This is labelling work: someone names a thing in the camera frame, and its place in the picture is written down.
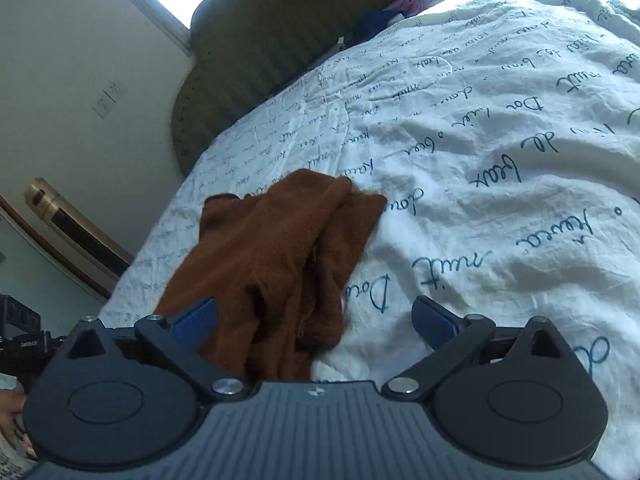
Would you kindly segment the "patterned knit sleeve forearm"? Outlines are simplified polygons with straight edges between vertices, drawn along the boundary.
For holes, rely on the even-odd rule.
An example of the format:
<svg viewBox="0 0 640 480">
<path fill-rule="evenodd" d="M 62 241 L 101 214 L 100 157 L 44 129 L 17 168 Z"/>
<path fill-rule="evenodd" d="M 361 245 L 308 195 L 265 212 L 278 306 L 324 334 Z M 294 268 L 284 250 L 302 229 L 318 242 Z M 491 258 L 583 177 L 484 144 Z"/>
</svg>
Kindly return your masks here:
<svg viewBox="0 0 640 480">
<path fill-rule="evenodd" d="M 23 480 L 37 465 L 16 452 L 8 441 L 0 441 L 0 480 Z"/>
</svg>

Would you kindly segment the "person's left hand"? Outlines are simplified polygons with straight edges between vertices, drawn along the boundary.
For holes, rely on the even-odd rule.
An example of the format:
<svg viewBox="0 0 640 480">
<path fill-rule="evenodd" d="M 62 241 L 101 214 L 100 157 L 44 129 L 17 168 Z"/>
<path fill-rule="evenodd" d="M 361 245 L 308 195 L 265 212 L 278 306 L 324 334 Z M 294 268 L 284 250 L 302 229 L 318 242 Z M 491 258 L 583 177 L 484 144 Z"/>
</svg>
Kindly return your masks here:
<svg viewBox="0 0 640 480">
<path fill-rule="evenodd" d="M 29 436 L 23 430 L 17 430 L 16 418 L 22 414 L 27 396 L 18 390 L 2 389 L 0 391 L 1 433 L 14 448 L 21 442 L 30 460 L 38 460 Z"/>
</svg>

